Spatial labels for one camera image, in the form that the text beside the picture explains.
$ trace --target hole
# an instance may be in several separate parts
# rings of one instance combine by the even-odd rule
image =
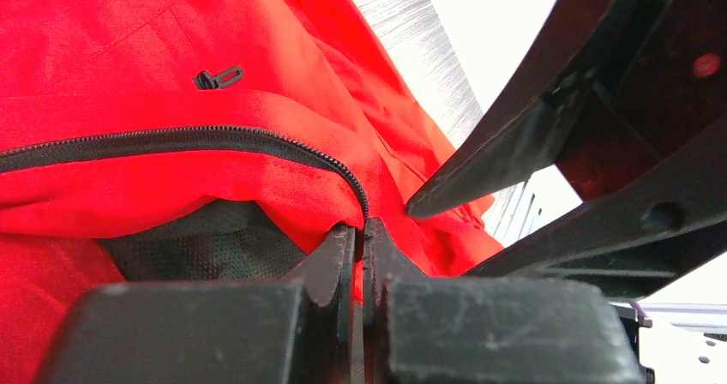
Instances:
[[[717,54],[709,53],[694,60],[692,71],[697,78],[707,78],[717,72],[722,59]]]
[[[679,231],[686,222],[686,213],[675,202],[662,202],[641,217],[641,228],[648,232]]]

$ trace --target red screw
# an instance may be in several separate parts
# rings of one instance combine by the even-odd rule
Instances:
[[[722,59],[717,54],[709,53],[694,60],[692,70],[698,78],[707,78],[713,75],[722,64]]]

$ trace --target red fabric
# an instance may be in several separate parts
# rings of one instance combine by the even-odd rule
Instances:
[[[350,167],[401,250],[456,275],[501,247],[489,197],[433,219],[404,203],[453,148],[351,0],[0,0],[0,151],[84,135],[234,124],[279,131]],[[234,65],[225,90],[192,77]],[[122,277],[93,241],[214,199],[257,201],[306,252],[359,205],[337,175],[229,151],[0,174],[0,380],[27,382],[88,288]],[[357,293],[360,296],[360,283]]]

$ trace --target red garment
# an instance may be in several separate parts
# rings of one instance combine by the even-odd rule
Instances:
[[[405,201],[453,148],[351,0],[0,0],[0,11],[0,151],[177,126],[270,129],[351,168],[371,216],[426,273],[459,274],[501,248],[479,218],[490,198],[406,216]],[[245,77],[227,89],[192,82],[236,65]],[[123,280],[93,239],[214,199],[257,201],[305,252],[340,221],[363,225],[341,177],[263,154],[158,153],[0,174],[0,381],[28,381],[70,304]]]

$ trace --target black zipper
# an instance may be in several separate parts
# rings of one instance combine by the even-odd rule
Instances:
[[[351,186],[361,205],[364,222],[369,217],[369,199],[364,186],[353,171],[343,163],[282,134],[250,127],[231,125],[177,127],[46,142],[1,152],[0,173],[97,159],[197,150],[263,153],[335,172]]]

